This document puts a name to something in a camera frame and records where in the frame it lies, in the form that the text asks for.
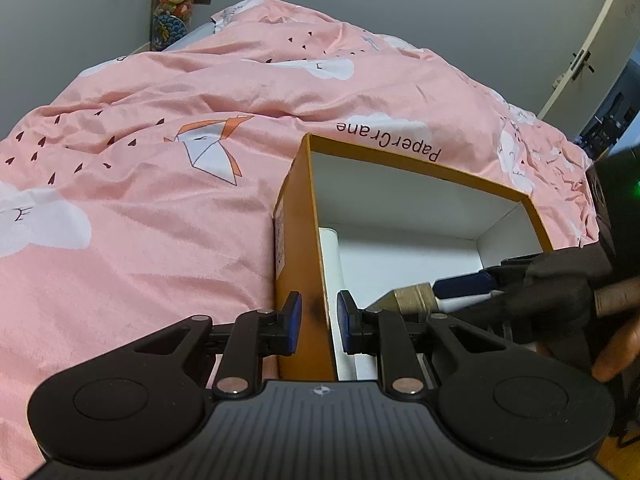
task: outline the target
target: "door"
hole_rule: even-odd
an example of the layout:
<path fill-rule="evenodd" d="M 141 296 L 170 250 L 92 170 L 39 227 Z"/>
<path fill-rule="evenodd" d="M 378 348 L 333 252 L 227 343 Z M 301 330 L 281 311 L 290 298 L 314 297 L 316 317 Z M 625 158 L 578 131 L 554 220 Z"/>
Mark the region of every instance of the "door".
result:
<path fill-rule="evenodd" d="M 605 0 L 569 70 L 538 114 L 574 140 L 594 116 L 640 38 L 640 0 Z"/>

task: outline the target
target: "white and orange paper crane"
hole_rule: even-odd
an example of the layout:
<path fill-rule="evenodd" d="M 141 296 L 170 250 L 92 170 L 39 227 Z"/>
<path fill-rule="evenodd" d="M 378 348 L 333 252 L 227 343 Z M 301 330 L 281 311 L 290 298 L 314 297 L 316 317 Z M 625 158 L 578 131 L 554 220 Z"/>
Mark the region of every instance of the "white and orange paper crane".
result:
<path fill-rule="evenodd" d="M 191 165 L 236 185 L 236 177 L 242 176 L 240 167 L 232 155 L 221 144 L 233 131 L 253 116 L 238 116 L 229 119 L 199 121 L 185 124 L 175 137 L 187 149 Z"/>

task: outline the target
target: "hanging bag of plush toys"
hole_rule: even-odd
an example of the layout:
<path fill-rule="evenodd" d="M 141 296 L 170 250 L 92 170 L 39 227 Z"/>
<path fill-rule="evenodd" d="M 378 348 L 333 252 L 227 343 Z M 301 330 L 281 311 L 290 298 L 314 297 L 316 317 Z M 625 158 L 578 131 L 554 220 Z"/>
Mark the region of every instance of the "hanging bag of plush toys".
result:
<path fill-rule="evenodd" d="M 151 23 L 151 50 L 166 49 L 187 34 L 193 0 L 155 0 Z"/>

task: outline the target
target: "cardboard box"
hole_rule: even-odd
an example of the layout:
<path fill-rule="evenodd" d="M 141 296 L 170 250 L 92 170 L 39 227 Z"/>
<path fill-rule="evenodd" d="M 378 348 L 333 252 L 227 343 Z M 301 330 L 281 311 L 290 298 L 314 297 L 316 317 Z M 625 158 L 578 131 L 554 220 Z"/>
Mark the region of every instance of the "cardboard box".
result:
<path fill-rule="evenodd" d="M 337 380 L 320 227 L 337 232 L 344 283 L 361 308 L 392 288 L 552 250 L 523 193 L 431 162 L 307 134 L 274 211 L 276 304 L 291 290 L 303 297 L 298 350 L 279 361 L 287 380 Z"/>

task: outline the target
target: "pink duvet cover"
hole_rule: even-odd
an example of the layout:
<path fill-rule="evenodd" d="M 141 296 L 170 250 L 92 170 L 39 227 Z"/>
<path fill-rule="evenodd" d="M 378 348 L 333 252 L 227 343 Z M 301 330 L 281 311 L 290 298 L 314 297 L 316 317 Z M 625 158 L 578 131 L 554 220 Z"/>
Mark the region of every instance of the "pink duvet cover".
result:
<path fill-rule="evenodd" d="M 305 132 L 529 193 L 556 248 L 597 238 L 584 153 L 430 50 L 276 0 L 214 18 L 183 50 L 86 70 L 0 144 L 2 480 L 42 462 L 26 403 L 46 377 L 271 306 L 271 213 Z"/>

